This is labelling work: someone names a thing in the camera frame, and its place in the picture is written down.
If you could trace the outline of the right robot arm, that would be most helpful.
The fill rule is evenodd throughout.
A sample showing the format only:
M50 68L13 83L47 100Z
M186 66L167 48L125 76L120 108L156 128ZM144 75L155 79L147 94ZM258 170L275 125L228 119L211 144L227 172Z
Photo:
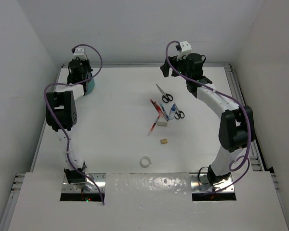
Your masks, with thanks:
M205 55L190 53L183 56L167 56L160 67L163 76L181 76L186 80L187 90L198 100L206 104L219 118L218 138L220 148L215 160L208 166L205 183L214 185L230 176L231 172L240 169L233 167L241 160L244 165L248 152L254 141L253 110L243 106L233 97L218 91L213 82L204 75Z

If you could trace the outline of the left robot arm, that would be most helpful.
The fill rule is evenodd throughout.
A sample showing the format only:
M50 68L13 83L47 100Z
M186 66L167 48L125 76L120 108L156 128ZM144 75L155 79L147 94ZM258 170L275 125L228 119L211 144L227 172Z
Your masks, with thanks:
M77 57L69 62L68 71L67 83L64 84L66 88L52 92L48 92L48 88L44 90L46 122L61 144L67 182L79 188L86 184L86 165L82 156L77 153L76 141L72 139L73 126L78 119L75 100L87 93L92 68L87 58Z

